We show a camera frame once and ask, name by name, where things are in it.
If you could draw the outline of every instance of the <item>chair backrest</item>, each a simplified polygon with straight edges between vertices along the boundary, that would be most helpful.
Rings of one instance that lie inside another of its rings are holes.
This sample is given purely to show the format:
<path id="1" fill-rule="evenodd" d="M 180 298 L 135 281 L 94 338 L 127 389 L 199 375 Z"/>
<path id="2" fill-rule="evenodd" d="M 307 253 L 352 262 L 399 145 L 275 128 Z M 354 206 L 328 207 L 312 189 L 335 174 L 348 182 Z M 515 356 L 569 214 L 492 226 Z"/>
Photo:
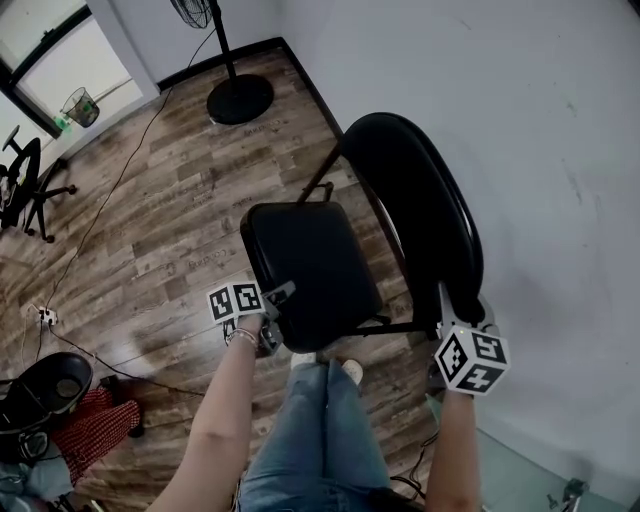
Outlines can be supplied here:
<path id="1" fill-rule="evenodd" d="M 387 211 L 404 254 L 414 321 L 440 321 L 438 283 L 456 315 L 476 323 L 484 263 L 467 205 L 429 138 L 407 119 L 369 114 L 344 134 L 341 153 Z"/>

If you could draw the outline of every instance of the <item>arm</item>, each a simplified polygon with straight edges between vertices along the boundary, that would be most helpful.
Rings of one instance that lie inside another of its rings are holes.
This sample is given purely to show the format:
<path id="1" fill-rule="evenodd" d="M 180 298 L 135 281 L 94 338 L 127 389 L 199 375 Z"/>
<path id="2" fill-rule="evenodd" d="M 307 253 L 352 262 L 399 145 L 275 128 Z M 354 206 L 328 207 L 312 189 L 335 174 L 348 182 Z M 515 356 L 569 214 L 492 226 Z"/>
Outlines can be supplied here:
<path id="1" fill-rule="evenodd" d="M 256 337 L 260 316 L 240 326 Z M 226 511 L 249 457 L 255 349 L 243 336 L 227 349 L 196 413 L 178 471 L 149 512 Z"/>
<path id="2" fill-rule="evenodd" d="M 477 512 L 480 475 L 473 399 L 447 391 L 429 482 L 428 512 Z"/>

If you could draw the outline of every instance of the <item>shoe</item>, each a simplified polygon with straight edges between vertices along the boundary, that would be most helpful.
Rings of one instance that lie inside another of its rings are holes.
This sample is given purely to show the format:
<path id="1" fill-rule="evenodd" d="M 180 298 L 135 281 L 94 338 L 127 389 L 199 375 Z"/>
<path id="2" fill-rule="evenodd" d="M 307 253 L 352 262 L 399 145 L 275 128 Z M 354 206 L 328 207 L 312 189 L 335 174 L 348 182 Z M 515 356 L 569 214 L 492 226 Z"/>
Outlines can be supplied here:
<path id="1" fill-rule="evenodd" d="M 291 369 L 293 370 L 299 364 L 312 364 L 317 362 L 318 355 L 315 352 L 310 354 L 293 354 L 291 356 Z"/>
<path id="2" fill-rule="evenodd" d="M 344 373 L 351 377 L 351 380 L 356 386 L 360 385 L 360 383 L 362 382 L 362 377 L 364 376 L 364 370 L 362 369 L 362 365 L 360 365 L 358 361 L 349 359 L 342 365 L 342 369 L 344 370 Z"/>

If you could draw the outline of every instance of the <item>baseboard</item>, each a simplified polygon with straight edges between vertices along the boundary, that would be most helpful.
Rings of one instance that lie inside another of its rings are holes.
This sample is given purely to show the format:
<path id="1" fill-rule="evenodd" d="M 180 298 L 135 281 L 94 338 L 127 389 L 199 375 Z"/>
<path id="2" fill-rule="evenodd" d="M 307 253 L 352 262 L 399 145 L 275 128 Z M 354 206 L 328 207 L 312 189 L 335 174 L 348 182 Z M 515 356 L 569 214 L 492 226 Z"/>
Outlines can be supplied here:
<path id="1" fill-rule="evenodd" d="M 250 57 L 258 53 L 273 50 L 274 48 L 280 48 L 282 46 L 282 41 L 284 41 L 284 39 L 282 39 L 281 37 L 274 37 L 272 39 L 265 39 L 264 41 L 258 41 L 257 43 L 241 46 L 240 48 L 231 50 L 231 59 L 243 59 L 244 57 Z M 193 78 L 200 73 L 209 71 L 210 69 L 222 65 L 224 65 L 224 59 L 222 58 L 222 55 L 216 55 L 215 57 L 211 57 L 209 59 L 203 60 L 202 62 L 194 64 L 187 70 L 183 69 L 182 71 L 178 71 L 177 73 L 174 73 L 164 80 L 160 80 L 158 82 L 158 87 L 160 88 L 161 92 L 166 91 L 170 87 L 179 84 L 180 82 L 188 80 L 189 78 Z"/>
<path id="2" fill-rule="evenodd" d="M 338 121 L 336 121 L 336 118 L 333 116 L 333 113 L 331 112 L 331 110 L 329 110 L 329 107 L 327 106 L 326 102 L 324 101 L 324 98 L 322 97 L 322 95 L 316 88 L 315 84 L 313 83 L 313 80 L 311 80 L 311 78 L 305 71 L 304 67 L 302 66 L 302 63 L 298 60 L 298 57 L 296 57 L 296 54 L 293 53 L 293 50 L 288 45 L 288 43 L 284 40 L 284 38 L 280 37 L 278 39 L 282 40 L 280 48 L 282 48 L 282 51 L 284 51 L 289 61 L 291 61 L 291 64 L 293 64 L 293 67 L 298 72 L 298 75 L 300 75 L 300 78 L 302 78 L 302 81 L 304 82 L 305 87 L 311 93 L 311 96 L 313 97 L 313 100 L 316 102 L 316 105 L 318 105 L 318 108 L 320 109 L 322 116 L 327 121 L 329 128 L 331 128 L 331 131 L 336 136 L 336 139 L 340 139 L 343 135 L 342 128 L 340 128 Z"/>
<path id="3" fill-rule="evenodd" d="M 252 55 L 256 55 L 258 53 L 273 50 L 275 48 L 280 48 L 285 53 L 291 64 L 293 64 L 293 67 L 300 75 L 300 78 L 304 82 L 307 90 L 311 93 L 311 96 L 318 105 L 318 108 L 327 121 L 329 128 L 331 128 L 331 131 L 336 136 L 336 138 L 339 139 L 342 136 L 342 130 L 340 129 L 336 118 L 331 113 L 331 110 L 329 110 L 329 107 L 322 98 L 322 95 L 320 94 L 320 92 L 318 92 L 318 89 L 298 60 L 298 57 L 296 57 L 296 54 L 293 53 L 293 50 L 287 44 L 283 37 L 274 37 L 271 39 L 266 39 L 264 41 L 259 41 L 257 43 L 248 44 L 247 46 L 241 46 L 240 48 L 236 48 L 235 50 L 231 50 L 231 58 L 235 61 L 245 57 L 251 57 Z M 216 55 L 215 57 L 211 57 L 209 59 L 203 60 L 202 62 L 194 64 L 187 70 L 178 71 L 170 77 L 161 80 L 160 82 L 158 82 L 158 88 L 160 89 L 160 91 L 165 91 L 170 87 L 179 84 L 180 82 L 188 80 L 189 78 L 193 78 L 200 73 L 209 71 L 210 69 L 222 65 L 224 65 L 222 55 Z"/>

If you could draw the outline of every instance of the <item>floor plank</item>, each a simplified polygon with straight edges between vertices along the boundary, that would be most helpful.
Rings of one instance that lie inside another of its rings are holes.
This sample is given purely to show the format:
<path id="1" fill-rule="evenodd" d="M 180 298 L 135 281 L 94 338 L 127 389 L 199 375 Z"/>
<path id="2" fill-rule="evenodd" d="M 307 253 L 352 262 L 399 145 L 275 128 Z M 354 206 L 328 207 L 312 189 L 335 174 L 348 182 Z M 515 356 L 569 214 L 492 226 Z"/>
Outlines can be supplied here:
<path id="1" fill-rule="evenodd" d="M 335 140 L 281 51 L 238 63 L 274 85 L 266 114 L 243 126 L 209 122 L 204 102 L 219 68 L 171 93 L 87 239 L 51 307 L 56 330 L 132 375 L 203 392 L 224 343 L 213 329 L 204 294 L 216 283 L 251 277 L 239 235 L 243 214 L 264 201 L 291 201 Z M 70 162 L 53 186 L 74 183 L 77 195 L 46 206 L 52 245 L 17 231 L 0 238 L 0 350 L 4 378 L 22 371 L 38 348 L 39 328 L 29 304 L 43 304 L 93 221 L 164 96 L 104 133 Z M 410 318 L 411 300 L 390 248 L 348 164 L 330 174 L 334 199 L 350 218 L 371 266 L 385 311 Z M 313 197 L 321 197 L 322 191 Z M 41 355 L 68 350 L 43 332 Z M 419 445 L 435 429 L 424 400 L 427 344 L 420 337 L 350 338 L 324 357 L 355 358 L 365 368 L 362 398 L 392 474 L 407 474 Z M 261 360 L 255 376 L 251 451 L 271 429 L 283 399 L 290 353 Z M 96 380 L 110 371 L 95 364 Z M 107 510 L 144 510 L 175 471 L 201 398 L 148 383 L 130 383 L 144 410 L 146 434 L 128 439 L 96 463 L 77 486 L 75 500 L 100 499 Z M 426 478 L 431 449 L 420 475 Z"/>

